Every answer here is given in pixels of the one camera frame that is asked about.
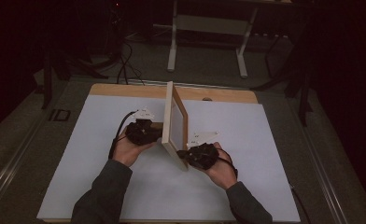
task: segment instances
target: long-sleeved shirt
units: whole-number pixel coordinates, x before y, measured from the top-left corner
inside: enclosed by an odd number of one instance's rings
[[[71,223],[118,223],[124,195],[133,171],[118,161],[107,161],[92,187],[75,204]],[[226,190],[232,214],[238,222],[272,223],[271,215],[242,182]]]

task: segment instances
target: floor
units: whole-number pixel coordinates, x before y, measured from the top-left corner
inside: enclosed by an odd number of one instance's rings
[[[250,75],[242,79],[234,49],[195,48],[182,41],[177,49],[176,70],[169,73],[169,48],[162,41],[127,41],[132,48],[128,82],[141,84],[137,77],[140,75],[146,85],[173,80],[180,85],[247,90],[270,79],[263,57],[271,43],[264,36],[250,39],[245,53]],[[272,71],[284,62],[289,47],[285,39],[273,51]],[[130,55],[128,45],[124,46],[123,55]],[[0,190],[0,223],[44,223],[35,218],[38,208],[91,85],[115,83],[119,70],[117,64],[100,71],[110,77],[106,80],[93,79],[79,71],[68,82],[54,78],[53,101],[47,110],[40,109],[42,95],[33,93],[0,124],[0,176],[7,181]],[[308,125],[303,127],[297,118],[298,100],[285,98],[285,86],[281,83],[256,94],[265,108],[289,182],[299,196],[295,200],[301,223],[366,223],[366,195],[317,94],[310,92],[313,112],[307,113]],[[70,110],[72,114],[66,122],[52,121],[52,109]],[[12,162],[11,158],[21,160]],[[7,164],[13,168],[11,172],[6,172]]]

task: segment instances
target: gray carpet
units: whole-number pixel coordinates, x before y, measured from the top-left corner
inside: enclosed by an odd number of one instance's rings
[[[167,46],[132,43],[133,55],[130,63],[132,67],[141,71],[141,78],[144,80],[173,80],[187,84],[247,89],[269,80],[261,53],[269,44],[270,40],[261,38],[254,39],[249,44],[248,48],[254,49],[255,53],[247,52],[245,55],[246,66],[253,72],[247,79],[241,79],[238,75],[233,49],[178,47],[176,70],[174,73],[168,73]],[[124,55],[128,56],[129,48],[124,48],[124,52]],[[275,60],[273,69],[277,69],[278,64],[283,62],[281,55],[283,56],[282,51],[278,49],[273,53],[273,57],[281,57]],[[103,74],[111,77],[104,81],[116,81],[115,76],[119,69],[120,65],[116,65],[104,71]],[[128,76],[134,76],[133,70],[129,70]],[[91,85],[99,81],[81,76],[77,72],[67,83],[63,94],[56,99],[52,108],[71,110],[71,118],[67,122],[45,121],[36,132],[21,168],[1,198],[0,223],[43,223],[35,218],[39,206]],[[314,112],[307,114],[308,127],[303,128],[296,115],[298,101],[286,99],[282,93],[284,87],[285,84],[281,84],[266,92],[257,92],[257,96],[259,102],[264,105],[289,182],[303,201],[312,223],[336,222],[328,205],[328,197],[325,196],[327,190],[321,185],[311,147],[317,150],[324,165],[324,171],[344,210],[346,223],[366,223],[366,195],[317,100],[316,93],[310,94],[309,104]],[[41,99],[39,95],[30,95],[0,125],[0,172],[17,148],[20,139],[30,129],[30,125],[42,116],[45,117],[44,111],[40,109]],[[309,223],[297,198],[296,204],[302,223]]]

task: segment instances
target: hand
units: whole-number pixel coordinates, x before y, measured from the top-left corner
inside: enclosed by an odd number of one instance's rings
[[[156,142],[143,146],[137,146],[127,138],[127,136],[125,135],[125,130],[126,128],[119,136],[120,140],[117,142],[114,149],[113,160],[119,161],[122,164],[130,167],[134,164],[141,152],[150,147],[153,147],[154,145],[156,145]]]
[[[213,146],[215,146],[215,148],[221,148],[221,145],[218,142],[214,143]],[[222,159],[232,162],[230,157],[223,150],[218,149],[218,155]],[[232,167],[224,161],[217,160],[211,168],[201,171],[206,173],[217,186],[223,189],[228,189],[237,182]]]

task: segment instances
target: white paper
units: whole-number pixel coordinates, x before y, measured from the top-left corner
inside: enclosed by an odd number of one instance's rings
[[[253,196],[274,221],[299,222],[275,141],[262,105],[183,101],[189,114],[189,135],[213,132]],[[90,95],[78,118],[61,162],[37,215],[70,218],[76,201],[91,188],[104,167],[121,120],[147,107],[162,122],[164,99]],[[126,125],[134,119],[127,119]],[[122,207],[121,220],[234,220],[225,191],[203,173],[182,172],[157,145],[142,153]]]

